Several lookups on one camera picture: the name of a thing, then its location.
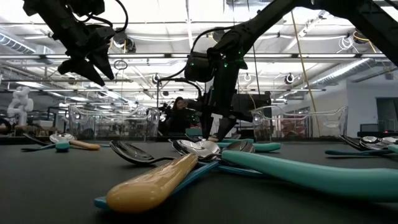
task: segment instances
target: wooden handle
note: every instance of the wooden handle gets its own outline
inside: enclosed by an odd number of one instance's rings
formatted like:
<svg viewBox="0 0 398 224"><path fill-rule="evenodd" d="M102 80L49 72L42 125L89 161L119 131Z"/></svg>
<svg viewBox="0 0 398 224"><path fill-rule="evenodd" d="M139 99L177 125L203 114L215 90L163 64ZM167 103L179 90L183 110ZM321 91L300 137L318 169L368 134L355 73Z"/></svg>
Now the wooden handle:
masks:
<svg viewBox="0 0 398 224"><path fill-rule="evenodd" d="M77 140L70 140L69 143L74 145L74 146L80 146L80 147L83 147L85 149L93 150L93 151L94 150L99 150L101 148L101 146L99 146L97 144L90 144L90 143L77 141Z"/></svg>
<svg viewBox="0 0 398 224"><path fill-rule="evenodd" d="M141 213L160 205L198 162L188 154L113 187L106 195L110 209Z"/></svg>
<svg viewBox="0 0 398 224"><path fill-rule="evenodd" d="M5 126L0 126L0 133L6 133L6 132L8 132L7 127L5 127Z"/></svg>

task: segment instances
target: table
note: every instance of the table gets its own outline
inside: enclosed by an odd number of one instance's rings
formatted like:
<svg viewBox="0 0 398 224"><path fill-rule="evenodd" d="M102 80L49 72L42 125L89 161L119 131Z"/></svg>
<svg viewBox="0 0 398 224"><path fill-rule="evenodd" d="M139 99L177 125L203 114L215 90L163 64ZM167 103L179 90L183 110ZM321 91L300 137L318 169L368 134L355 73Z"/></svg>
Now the table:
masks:
<svg viewBox="0 0 398 224"><path fill-rule="evenodd" d="M178 156L169 143L137 146L155 157ZM397 223L398 203L342 200L293 184L214 171L141 215L104 212L93 206L116 184L151 167L136 167L111 149L21 153L0 146L0 217L5 224L97 223ZM343 144L282 144L268 155L336 167L398 169L398 157L326 158L323 151Z"/></svg>

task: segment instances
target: person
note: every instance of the person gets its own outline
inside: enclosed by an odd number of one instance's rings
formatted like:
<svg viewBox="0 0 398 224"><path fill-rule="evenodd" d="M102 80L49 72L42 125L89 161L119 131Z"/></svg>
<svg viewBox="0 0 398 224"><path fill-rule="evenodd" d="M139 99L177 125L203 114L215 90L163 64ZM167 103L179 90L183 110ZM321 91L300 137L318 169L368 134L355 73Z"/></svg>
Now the person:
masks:
<svg viewBox="0 0 398 224"><path fill-rule="evenodd" d="M172 114L166 121L169 133L185 133L185 129L194 126L192 112L186 108L184 99L177 97L174 101Z"/></svg>

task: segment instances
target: white humanoid robot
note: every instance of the white humanoid robot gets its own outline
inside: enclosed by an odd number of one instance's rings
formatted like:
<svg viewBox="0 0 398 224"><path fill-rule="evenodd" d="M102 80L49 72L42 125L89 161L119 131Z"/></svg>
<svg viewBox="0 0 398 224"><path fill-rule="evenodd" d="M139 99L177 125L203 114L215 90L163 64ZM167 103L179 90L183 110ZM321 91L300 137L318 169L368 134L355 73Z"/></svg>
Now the white humanoid robot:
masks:
<svg viewBox="0 0 398 224"><path fill-rule="evenodd" d="M13 99L10 105L8 105L7 109L7 114L9 117L13 117L15 114L19 115L18 125L21 126L26 125L27 112L31 112L33 110L33 100L27 96L29 92L29 87L18 87L17 91L12 93Z"/></svg>

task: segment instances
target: clear plastic bin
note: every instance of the clear plastic bin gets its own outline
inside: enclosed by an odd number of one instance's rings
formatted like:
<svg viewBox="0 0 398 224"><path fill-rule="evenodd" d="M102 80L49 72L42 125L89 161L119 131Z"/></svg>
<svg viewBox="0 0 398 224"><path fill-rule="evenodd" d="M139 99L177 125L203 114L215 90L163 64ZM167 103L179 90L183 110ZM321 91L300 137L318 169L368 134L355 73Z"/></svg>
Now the clear plastic bin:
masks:
<svg viewBox="0 0 398 224"><path fill-rule="evenodd" d="M333 111L286 113L278 106L251 111L257 141L339 138L346 135L348 107Z"/></svg>
<svg viewBox="0 0 398 224"><path fill-rule="evenodd" d="M139 106L130 113L90 111L69 106L70 133L78 139L146 141L157 137L160 111Z"/></svg>

